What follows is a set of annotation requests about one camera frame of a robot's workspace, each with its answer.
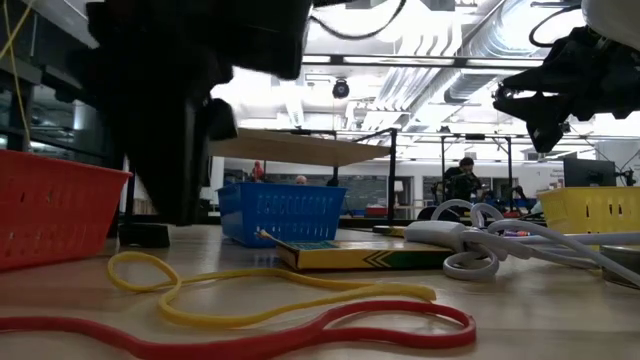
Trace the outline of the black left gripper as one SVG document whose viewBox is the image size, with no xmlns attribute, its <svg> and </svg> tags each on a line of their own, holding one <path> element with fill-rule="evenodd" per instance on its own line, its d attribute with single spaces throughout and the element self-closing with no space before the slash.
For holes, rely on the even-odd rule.
<svg viewBox="0 0 640 360">
<path fill-rule="evenodd" d="M 170 225 L 197 222 L 209 138 L 238 136 L 231 105 L 206 92 L 229 82 L 235 67 L 296 79 L 312 8 L 313 0 L 87 3 L 88 30 L 98 43 L 84 53 L 88 93 L 131 95 L 134 86 L 171 70 L 169 85 L 184 94 L 145 97 L 121 132 L 130 169 L 158 217 L 140 223 L 128 215 L 119 227 L 121 245 L 167 248 Z"/>
</svg>

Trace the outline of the yellow rubber band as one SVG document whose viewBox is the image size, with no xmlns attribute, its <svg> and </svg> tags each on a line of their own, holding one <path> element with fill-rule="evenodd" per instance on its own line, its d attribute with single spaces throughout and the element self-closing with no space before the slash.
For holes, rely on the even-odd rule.
<svg viewBox="0 0 640 360">
<path fill-rule="evenodd" d="M 148 263 L 161 271 L 167 280 L 152 285 L 136 285 L 117 275 L 116 266 L 121 263 Z M 112 256 L 107 263 L 107 277 L 116 288 L 131 293 L 150 293 L 163 289 L 165 292 L 157 300 L 158 312 L 169 322 L 196 328 L 231 329 L 258 324 L 285 313 L 306 310 L 319 306 L 343 303 L 351 300 L 373 298 L 377 296 L 402 296 L 431 303 L 436 300 L 436 292 L 430 287 L 400 283 L 366 283 L 327 280 L 300 275 L 278 268 L 253 268 L 224 272 L 211 272 L 195 275 L 191 278 L 181 277 L 170 265 L 150 254 L 126 251 Z M 274 308 L 262 313 L 243 316 L 218 316 L 185 312 L 174 308 L 175 300 L 186 284 L 206 281 L 228 280 L 242 277 L 277 277 L 292 283 L 315 288 L 333 290 L 331 296 L 309 302 L 295 303 Z"/>
</svg>

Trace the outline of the black overhead frame bar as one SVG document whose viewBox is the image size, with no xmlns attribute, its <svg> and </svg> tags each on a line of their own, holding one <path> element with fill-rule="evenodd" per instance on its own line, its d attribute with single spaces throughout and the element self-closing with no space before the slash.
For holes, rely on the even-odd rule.
<svg viewBox="0 0 640 360">
<path fill-rule="evenodd" d="M 485 58 L 462 56 L 304 55 L 303 65 L 349 67 L 403 67 L 526 70 L 543 63 L 537 58 Z"/>
</svg>

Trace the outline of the blue plastic basket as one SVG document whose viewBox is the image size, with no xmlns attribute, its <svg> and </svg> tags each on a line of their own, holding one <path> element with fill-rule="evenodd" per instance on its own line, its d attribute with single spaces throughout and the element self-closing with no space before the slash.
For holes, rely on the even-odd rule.
<svg viewBox="0 0 640 360">
<path fill-rule="evenodd" d="M 234 183 L 217 190 L 222 231 L 248 248 L 335 238 L 342 187 Z"/>
</svg>

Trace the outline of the yellow plastic basket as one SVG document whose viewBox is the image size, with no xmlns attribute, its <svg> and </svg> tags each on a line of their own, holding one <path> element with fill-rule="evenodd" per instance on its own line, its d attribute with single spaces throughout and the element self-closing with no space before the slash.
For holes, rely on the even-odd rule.
<svg viewBox="0 0 640 360">
<path fill-rule="evenodd" d="M 640 248 L 640 187 L 565 187 L 539 194 L 549 229 L 604 234 L 590 247 Z"/>
</svg>

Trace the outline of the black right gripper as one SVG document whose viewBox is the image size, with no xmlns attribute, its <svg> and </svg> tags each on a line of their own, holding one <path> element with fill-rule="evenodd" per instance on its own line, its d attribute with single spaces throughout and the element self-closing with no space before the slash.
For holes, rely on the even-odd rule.
<svg viewBox="0 0 640 360">
<path fill-rule="evenodd" d="M 497 96 L 496 110 L 524 121 L 534 147 L 548 152 L 563 136 L 569 116 L 587 121 L 599 113 L 625 119 L 640 109 L 640 63 L 588 26 L 556 40 L 539 67 L 505 78 L 501 87 L 534 91 L 531 97 Z"/>
</svg>

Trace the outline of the wooden shelf riser black legs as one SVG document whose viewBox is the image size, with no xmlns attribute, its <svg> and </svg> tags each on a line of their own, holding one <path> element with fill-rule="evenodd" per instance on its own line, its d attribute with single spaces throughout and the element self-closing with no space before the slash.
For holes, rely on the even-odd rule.
<svg viewBox="0 0 640 360">
<path fill-rule="evenodd" d="M 239 158 L 324 166 L 332 168 L 331 185 L 338 185 L 339 168 L 376 158 L 390 157 L 388 177 L 396 174 L 398 131 L 388 128 L 341 141 L 335 130 L 239 129 L 235 138 L 213 140 L 212 157 Z"/>
</svg>

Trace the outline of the black monitor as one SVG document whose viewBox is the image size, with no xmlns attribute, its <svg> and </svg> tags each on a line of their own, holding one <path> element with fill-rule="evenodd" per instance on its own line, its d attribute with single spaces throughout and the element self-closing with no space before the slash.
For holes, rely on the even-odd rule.
<svg viewBox="0 0 640 360">
<path fill-rule="evenodd" d="M 610 161 L 565 158 L 563 171 L 566 187 L 615 187 L 615 164 Z"/>
</svg>

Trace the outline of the red rubber band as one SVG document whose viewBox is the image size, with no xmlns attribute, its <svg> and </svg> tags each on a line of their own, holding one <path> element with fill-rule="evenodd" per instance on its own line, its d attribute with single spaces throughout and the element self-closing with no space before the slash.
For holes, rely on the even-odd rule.
<svg viewBox="0 0 640 360">
<path fill-rule="evenodd" d="M 435 315 L 461 325 L 457 332 L 421 335 L 383 328 L 329 328 L 350 315 L 404 311 Z M 304 325 L 253 337 L 203 343 L 144 341 L 114 327 L 70 317 L 4 317 L 0 331 L 52 331 L 76 333 L 124 350 L 141 360 L 268 360 L 292 351 L 334 342 L 375 342 L 418 349 L 454 349 L 476 341 L 476 322 L 455 308 L 402 300 L 351 303 L 330 309 Z"/>
</svg>

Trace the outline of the red plastic basket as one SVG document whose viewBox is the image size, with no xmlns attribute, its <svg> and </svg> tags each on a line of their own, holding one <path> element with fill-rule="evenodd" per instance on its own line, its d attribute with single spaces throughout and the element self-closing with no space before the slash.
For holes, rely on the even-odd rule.
<svg viewBox="0 0 640 360">
<path fill-rule="evenodd" d="M 0 150 L 0 272 L 102 251 L 128 172 Z"/>
</svg>

